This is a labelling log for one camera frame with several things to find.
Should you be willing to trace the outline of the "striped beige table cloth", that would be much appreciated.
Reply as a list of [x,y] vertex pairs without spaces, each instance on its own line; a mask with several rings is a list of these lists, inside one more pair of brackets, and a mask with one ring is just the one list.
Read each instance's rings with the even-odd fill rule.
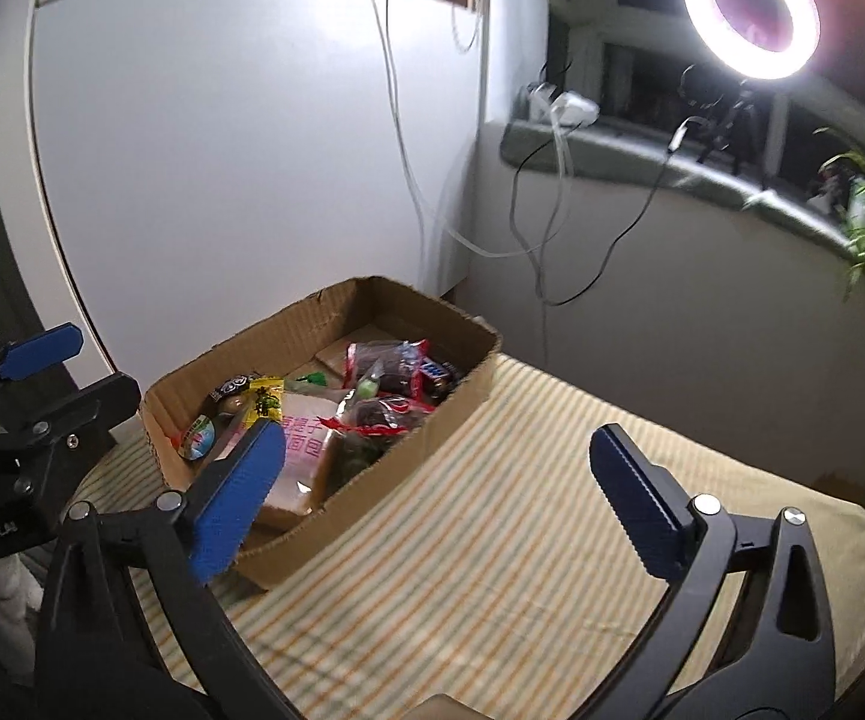
[[215,595],[311,718],[397,718],[446,694],[494,718],[563,718],[662,596],[588,469],[616,422],[727,511],[806,516],[833,608],[836,674],[865,668],[865,511],[707,449],[512,358],[400,488],[272,590]]

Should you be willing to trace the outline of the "black tripod stand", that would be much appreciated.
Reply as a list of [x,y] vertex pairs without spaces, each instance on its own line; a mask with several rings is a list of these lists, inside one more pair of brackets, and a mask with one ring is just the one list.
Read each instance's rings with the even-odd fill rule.
[[689,64],[678,80],[678,96],[689,115],[673,133],[668,153],[675,153],[691,137],[701,145],[696,163],[706,163],[712,153],[727,154],[734,176],[748,166],[766,184],[764,125],[759,121],[753,83],[711,65]]

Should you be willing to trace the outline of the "red-edged dark snack packet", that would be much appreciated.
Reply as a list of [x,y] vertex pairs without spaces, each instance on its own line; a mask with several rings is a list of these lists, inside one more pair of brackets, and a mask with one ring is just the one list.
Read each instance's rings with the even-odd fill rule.
[[345,353],[345,380],[351,388],[363,378],[377,380],[381,394],[418,400],[421,395],[421,367],[430,344],[419,341],[355,341]]

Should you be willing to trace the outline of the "grey window sill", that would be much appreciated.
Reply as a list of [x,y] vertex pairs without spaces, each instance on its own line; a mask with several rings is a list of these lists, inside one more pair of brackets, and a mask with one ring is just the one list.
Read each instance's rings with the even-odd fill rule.
[[[612,184],[649,188],[665,158],[665,140],[647,137],[636,128],[613,127],[610,122],[590,127],[568,128],[566,145],[571,154],[572,176]],[[699,164],[695,148],[687,143],[673,154],[663,173],[663,188],[672,188],[700,202],[737,213],[753,213],[763,221],[784,229],[828,250],[844,262],[852,260],[848,236],[828,216],[823,216],[774,184],[761,188],[752,176],[732,176],[719,163]],[[553,130],[537,122],[512,121],[503,127],[499,156],[508,166],[554,174]]]

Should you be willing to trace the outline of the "round green-label snack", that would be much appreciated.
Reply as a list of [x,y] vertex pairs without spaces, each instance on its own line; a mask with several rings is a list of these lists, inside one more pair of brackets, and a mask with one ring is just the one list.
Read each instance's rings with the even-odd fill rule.
[[177,440],[177,455],[185,463],[197,463],[211,452],[215,442],[216,427],[213,419],[198,415]]

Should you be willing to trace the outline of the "brown cardboard box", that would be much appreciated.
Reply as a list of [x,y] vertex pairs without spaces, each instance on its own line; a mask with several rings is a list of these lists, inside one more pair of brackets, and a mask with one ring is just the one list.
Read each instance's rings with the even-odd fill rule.
[[187,489],[185,431],[232,385],[281,379],[288,463],[234,571],[271,589],[322,553],[457,433],[488,397],[501,338],[384,277],[311,294],[170,372],[140,406],[164,481]]

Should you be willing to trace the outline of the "dark striped candy bar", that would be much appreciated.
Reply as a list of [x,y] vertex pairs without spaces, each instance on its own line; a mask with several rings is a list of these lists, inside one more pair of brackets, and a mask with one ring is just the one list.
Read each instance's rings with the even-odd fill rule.
[[226,400],[226,398],[235,397],[236,395],[242,394],[242,392],[247,392],[250,383],[254,382],[256,378],[257,374],[255,374],[255,372],[229,377],[229,379],[221,382],[220,385],[216,385],[216,387],[209,392],[209,399],[213,401],[213,403],[221,403],[221,401]]

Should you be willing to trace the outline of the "green candy packet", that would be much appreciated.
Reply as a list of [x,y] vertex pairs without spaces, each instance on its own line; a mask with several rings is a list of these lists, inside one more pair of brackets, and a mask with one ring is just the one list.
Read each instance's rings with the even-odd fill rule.
[[334,469],[330,472],[332,489],[338,491],[359,473],[366,472],[382,458],[389,449],[389,442],[382,437],[348,434],[340,440]]

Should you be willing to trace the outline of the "snickers chocolate bar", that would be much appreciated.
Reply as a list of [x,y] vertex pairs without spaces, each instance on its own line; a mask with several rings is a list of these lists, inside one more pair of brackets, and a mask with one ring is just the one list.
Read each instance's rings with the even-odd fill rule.
[[419,375],[423,397],[432,405],[442,403],[464,378],[464,372],[450,362],[436,361],[433,358],[424,359],[419,367]]

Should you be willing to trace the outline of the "yellow candy packet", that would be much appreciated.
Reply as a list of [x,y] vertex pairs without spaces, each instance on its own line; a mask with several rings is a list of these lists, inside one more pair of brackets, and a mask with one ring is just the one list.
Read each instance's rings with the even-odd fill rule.
[[279,377],[257,377],[250,380],[249,410],[245,422],[252,426],[254,422],[283,421],[284,380]]

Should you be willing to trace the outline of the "packaged toast bread slice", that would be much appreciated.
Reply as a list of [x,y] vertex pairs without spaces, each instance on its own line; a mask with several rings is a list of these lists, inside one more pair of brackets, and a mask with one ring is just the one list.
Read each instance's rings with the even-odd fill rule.
[[[275,532],[288,532],[322,505],[327,497],[330,466],[337,453],[334,431],[320,424],[320,418],[335,416],[338,394],[317,385],[291,385],[284,380],[283,468],[260,507],[260,525]],[[216,424],[216,444],[209,452],[215,460],[226,457],[249,429],[249,390],[221,403],[209,397],[203,413]]]

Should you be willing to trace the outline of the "white cabinet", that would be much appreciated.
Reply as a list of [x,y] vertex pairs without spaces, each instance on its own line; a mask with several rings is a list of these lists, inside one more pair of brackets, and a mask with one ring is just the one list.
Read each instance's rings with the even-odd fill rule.
[[486,18],[446,0],[0,0],[0,210],[76,383],[305,294],[467,273]]

